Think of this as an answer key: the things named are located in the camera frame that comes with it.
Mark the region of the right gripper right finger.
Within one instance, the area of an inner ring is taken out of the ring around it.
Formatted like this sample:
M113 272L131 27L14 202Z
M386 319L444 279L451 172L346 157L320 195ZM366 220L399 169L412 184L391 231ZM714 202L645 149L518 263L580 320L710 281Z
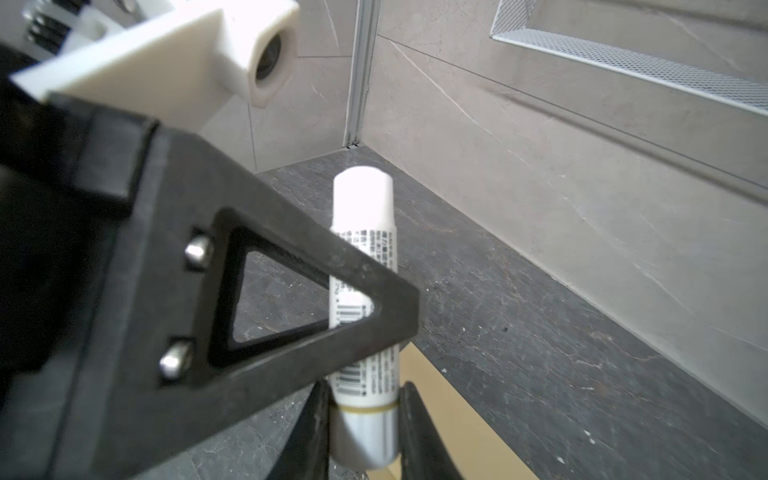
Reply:
M400 389L398 424L403 480L463 479L410 381Z

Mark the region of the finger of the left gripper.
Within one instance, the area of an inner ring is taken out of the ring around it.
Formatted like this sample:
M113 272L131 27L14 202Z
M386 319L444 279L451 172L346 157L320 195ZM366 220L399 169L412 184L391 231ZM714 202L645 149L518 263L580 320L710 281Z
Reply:
M94 306L53 479L127 479L310 395L412 336L419 294L201 138L160 128Z

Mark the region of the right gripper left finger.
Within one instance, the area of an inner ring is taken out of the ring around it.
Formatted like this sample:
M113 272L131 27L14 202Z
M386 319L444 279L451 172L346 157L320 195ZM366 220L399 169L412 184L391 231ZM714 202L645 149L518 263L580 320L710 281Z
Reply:
M331 388L317 381L267 480L326 480L329 469Z

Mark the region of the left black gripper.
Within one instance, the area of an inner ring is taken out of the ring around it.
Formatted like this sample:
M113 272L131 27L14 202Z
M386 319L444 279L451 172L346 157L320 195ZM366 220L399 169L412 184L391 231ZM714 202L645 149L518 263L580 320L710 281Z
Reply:
M70 98L42 105L1 49L1 475L46 479L117 226L158 124Z

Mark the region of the tan paper envelope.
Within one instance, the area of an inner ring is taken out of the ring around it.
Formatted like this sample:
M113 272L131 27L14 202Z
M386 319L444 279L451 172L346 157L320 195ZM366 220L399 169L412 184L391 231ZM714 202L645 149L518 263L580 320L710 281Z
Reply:
M444 375L412 343L400 353L402 386L413 382L463 479L534 479ZM402 479L401 454L391 465L368 472L371 479Z

